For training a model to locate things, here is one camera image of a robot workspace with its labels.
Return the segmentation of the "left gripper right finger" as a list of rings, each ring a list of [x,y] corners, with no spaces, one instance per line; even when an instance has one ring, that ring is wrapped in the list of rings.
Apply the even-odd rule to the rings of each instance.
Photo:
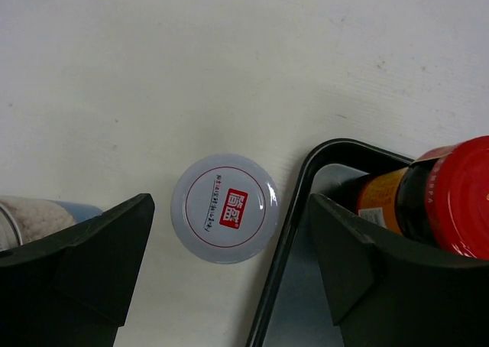
[[[333,323],[346,346],[486,346],[488,263],[411,241],[326,196],[308,204]]]

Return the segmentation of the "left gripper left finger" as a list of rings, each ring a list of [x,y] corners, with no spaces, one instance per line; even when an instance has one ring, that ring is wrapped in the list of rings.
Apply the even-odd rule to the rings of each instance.
[[[3,346],[112,346],[125,324],[154,218],[141,193],[1,253]]]

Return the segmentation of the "red lid sauce jar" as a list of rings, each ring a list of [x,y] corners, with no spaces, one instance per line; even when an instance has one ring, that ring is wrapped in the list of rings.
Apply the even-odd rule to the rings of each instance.
[[[488,137],[432,149],[352,183],[355,214],[426,245],[488,258]]]

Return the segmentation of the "white lid sauce jar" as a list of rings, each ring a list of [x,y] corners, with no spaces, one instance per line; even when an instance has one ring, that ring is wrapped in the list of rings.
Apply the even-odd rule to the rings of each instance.
[[[204,261],[235,264],[261,252],[279,220],[268,172],[238,154],[214,154],[188,167],[173,190],[176,236]]]

